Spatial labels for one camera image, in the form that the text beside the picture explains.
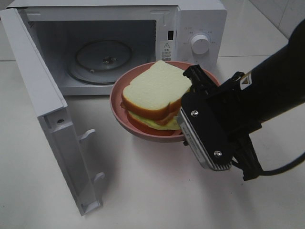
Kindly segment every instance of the sandwich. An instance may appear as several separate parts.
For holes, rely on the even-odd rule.
[[[122,92],[122,107],[136,128],[152,135],[171,135],[180,127],[175,119],[181,97],[191,87],[184,70],[157,61],[134,78]]]

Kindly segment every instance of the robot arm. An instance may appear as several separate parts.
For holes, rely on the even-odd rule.
[[[183,74],[192,86],[182,97],[178,123],[204,168],[222,171],[233,165],[250,180],[283,173],[305,160],[304,153],[286,166],[263,171],[249,137],[261,123],[305,102],[305,20],[285,47],[219,87],[199,65]]]

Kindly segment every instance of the white bread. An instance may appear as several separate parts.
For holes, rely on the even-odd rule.
[[[157,61],[134,78],[122,92],[127,110],[144,118],[160,120],[181,106],[181,97],[192,85],[184,70]]]

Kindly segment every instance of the microwave control panel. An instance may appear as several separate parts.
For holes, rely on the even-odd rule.
[[[212,70],[218,58],[226,10],[183,10],[179,14],[176,60]]]

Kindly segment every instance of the open microwave door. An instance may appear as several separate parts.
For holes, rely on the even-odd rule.
[[[26,14],[22,10],[8,9],[0,11],[0,17],[37,119],[76,205],[84,215],[102,204],[94,183],[103,178],[104,173],[92,174],[83,154],[86,138],[95,131],[76,135],[68,105],[22,20]]]

